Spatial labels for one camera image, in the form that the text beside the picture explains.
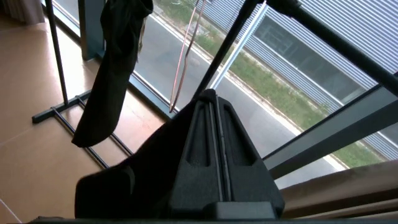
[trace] tile grout line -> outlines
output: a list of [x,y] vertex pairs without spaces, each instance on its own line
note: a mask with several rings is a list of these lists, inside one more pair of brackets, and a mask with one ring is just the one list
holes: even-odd
[[12,210],[6,205],[6,203],[4,203],[4,202],[1,200],[1,198],[0,198],[0,203],[2,203],[2,204],[7,208],[7,210],[12,214],[12,216],[14,216],[14,218],[15,218],[19,223],[22,223],[21,220],[17,217],[17,215],[16,215],[14,212],[12,212]]

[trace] building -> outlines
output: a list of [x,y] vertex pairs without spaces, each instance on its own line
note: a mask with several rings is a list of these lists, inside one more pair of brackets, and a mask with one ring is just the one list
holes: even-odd
[[[205,16],[227,32],[244,0],[208,0]],[[398,2],[301,0],[302,7],[391,73],[398,71]],[[252,21],[251,16],[241,31]],[[245,47],[330,112],[377,83],[293,19],[269,8]],[[398,158],[398,124],[365,141]]]

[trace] white pole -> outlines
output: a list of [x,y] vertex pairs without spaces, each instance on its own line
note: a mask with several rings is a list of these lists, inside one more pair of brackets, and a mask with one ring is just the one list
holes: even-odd
[[259,12],[254,16],[253,21],[250,23],[249,27],[244,32],[243,36],[239,40],[235,49],[232,51],[232,54],[225,62],[223,68],[221,68],[221,71],[217,74],[213,83],[210,85],[210,88],[215,90],[217,86],[220,84],[221,80],[225,76],[225,73],[228,71],[232,63],[235,61],[235,58],[238,56],[239,52],[242,50],[245,43],[248,41],[251,34],[254,32],[254,29],[257,27],[258,23],[261,22],[261,18],[265,15],[267,10],[268,10],[268,5],[266,4],[266,2],[262,3]]

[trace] beige curtain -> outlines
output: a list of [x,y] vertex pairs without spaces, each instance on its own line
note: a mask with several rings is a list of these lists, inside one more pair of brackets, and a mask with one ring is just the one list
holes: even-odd
[[281,190],[283,218],[398,218],[398,161],[357,167]]
[[40,0],[1,0],[1,3],[7,15],[27,25],[44,22]]

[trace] floor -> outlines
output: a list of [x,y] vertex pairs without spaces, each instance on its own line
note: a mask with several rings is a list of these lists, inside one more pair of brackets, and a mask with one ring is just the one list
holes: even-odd
[[[72,98],[91,88],[99,64],[84,62],[61,30],[58,40]],[[62,102],[48,24],[21,27],[0,16],[0,43],[0,223],[73,218],[77,181],[100,168],[55,118],[32,124],[33,115]],[[76,106],[62,114],[76,127],[82,112]],[[115,133],[135,151],[163,122],[127,92]],[[126,158],[109,139],[93,148],[109,165]]]

